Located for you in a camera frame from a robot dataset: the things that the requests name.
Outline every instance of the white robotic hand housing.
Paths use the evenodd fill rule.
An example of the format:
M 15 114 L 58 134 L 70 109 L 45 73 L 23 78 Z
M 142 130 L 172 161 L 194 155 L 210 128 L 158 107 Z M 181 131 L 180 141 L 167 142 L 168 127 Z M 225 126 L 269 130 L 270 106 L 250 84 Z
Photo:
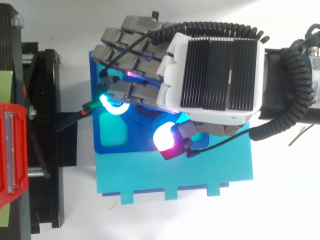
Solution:
M 262 106 L 265 48 L 254 39 L 176 33 L 157 71 L 159 109 L 191 120 L 243 125 Z

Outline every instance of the white background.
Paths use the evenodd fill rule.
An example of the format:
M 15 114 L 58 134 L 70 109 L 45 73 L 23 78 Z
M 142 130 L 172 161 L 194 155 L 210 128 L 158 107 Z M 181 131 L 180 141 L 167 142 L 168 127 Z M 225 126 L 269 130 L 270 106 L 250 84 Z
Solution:
M 270 36 L 266 48 L 288 47 L 320 20 L 316 0 L 4 2 L 24 16 L 23 41 L 61 55 L 61 108 L 72 112 L 91 100 L 89 50 L 100 44 L 106 27 L 119 28 L 126 15 L 150 16 L 156 10 L 161 22 L 248 24 Z M 78 126 L 78 166 L 63 170 L 65 223 L 60 229 L 42 224 L 33 240 L 320 239 L 319 127 L 292 147 L 288 143 L 301 125 L 253 142 L 254 180 L 233 182 L 219 197 L 207 197 L 204 189 L 179 192 L 171 201 L 164 193 L 148 193 L 121 205 L 119 196 L 96 193 L 92 119 Z

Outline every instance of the green tape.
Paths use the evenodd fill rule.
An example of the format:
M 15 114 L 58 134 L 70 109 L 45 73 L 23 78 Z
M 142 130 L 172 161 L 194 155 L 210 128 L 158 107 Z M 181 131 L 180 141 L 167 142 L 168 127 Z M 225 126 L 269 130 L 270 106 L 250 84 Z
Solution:
M 0 103 L 10 103 L 12 71 L 0 71 Z
M 5 227 L 5 228 L 8 227 L 9 213 L 10 213 L 10 204 L 6 204 L 2 209 L 0 209 L 0 227 Z

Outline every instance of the coiled black cable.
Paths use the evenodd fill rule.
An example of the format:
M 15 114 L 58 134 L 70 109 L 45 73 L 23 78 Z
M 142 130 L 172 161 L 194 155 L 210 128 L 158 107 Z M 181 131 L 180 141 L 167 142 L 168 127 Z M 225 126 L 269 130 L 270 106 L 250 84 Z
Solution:
M 288 68 L 295 100 L 282 116 L 251 128 L 249 137 L 253 141 L 267 139 L 290 129 L 307 114 L 314 99 L 311 95 L 314 92 L 312 89 L 312 75 L 309 72 L 304 56 L 301 55 L 296 47 L 290 47 L 282 49 L 280 57 L 283 64 Z
M 191 37 L 210 36 L 210 37 L 225 37 L 225 38 L 247 38 L 260 40 L 263 31 L 259 31 L 256 27 L 226 22 L 184 22 L 178 23 L 163 29 L 154 31 L 150 35 L 152 45 L 161 43 L 170 43 L 176 33 L 181 33 Z M 264 44 L 270 39 L 265 36 L 260 41 Z

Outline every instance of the metal rod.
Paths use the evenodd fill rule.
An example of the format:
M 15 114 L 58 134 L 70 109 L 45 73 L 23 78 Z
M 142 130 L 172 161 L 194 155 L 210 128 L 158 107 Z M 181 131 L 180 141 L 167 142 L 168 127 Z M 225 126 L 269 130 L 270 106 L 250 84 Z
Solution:
M 42 171 L 41 167 L 28 167 L 28 177 L 35 178 L 35 177 L 44 177 L 45 174 Z
M 30 65 L 33 58 L 34 58 L 33 54 L 23 54 L 22 55 L 22 64 L 23 65 Z

